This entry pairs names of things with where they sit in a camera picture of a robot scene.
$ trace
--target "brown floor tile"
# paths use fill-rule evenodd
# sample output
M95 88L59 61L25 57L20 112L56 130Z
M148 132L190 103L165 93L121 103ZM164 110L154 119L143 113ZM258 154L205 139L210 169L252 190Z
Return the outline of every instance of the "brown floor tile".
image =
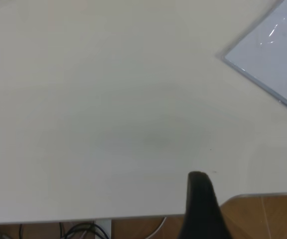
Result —
M261 197L234 198L221 211L235 239L270 239Z
M120 219L112 221L113 239L144 239L153 233L163 218ZM163 239L163 228L151 239Z
M287 239L287 196L263 198L272 239Z
M243 229L239 228L233 221L223 215L224 221L233 239L252 239Z
M64 223L65 231L71 228L70 223ZM0 225L0 233L8 235L12 239L18 238L19 225ZM60 230L58 223L24 224L22 227L23 239L59 239ZM82 233L76 234L71 239L79 239ZM95 236L88 233L84 239L94 239Z
M183 216L167 217L163 224L164 239L176 239L183 223Z

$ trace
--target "black object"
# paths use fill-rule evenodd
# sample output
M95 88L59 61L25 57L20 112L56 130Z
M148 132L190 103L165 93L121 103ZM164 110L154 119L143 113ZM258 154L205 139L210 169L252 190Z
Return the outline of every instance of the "black object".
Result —
M232 239L205 173L188 175L186 213L178 239Z

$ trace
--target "white tabletop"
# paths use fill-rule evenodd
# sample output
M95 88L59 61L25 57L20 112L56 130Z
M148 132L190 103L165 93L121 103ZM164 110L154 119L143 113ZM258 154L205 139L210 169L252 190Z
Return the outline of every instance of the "white tabletop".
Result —
M219 58L275 0L0 0L0 223L287 192L287 108Z

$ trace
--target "white cable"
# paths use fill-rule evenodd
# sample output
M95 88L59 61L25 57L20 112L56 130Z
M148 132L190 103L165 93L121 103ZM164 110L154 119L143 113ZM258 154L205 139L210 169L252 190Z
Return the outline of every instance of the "white cable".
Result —
M86 235L87 231L84 231L84 233L82 234L82 236L79 239L83 239L84 236Z
M150 239L151 237L153 237L153 236L160 230L160 228L163 226L163 224L164 224L164 222L165 222L166 219L167 219L167 217L164 217L164 219L163 219L162 222L160 223L159 227L158 227L156 230L154 230L154 232L151 233L151 234L150 234L148 237L146 237L145 239Z

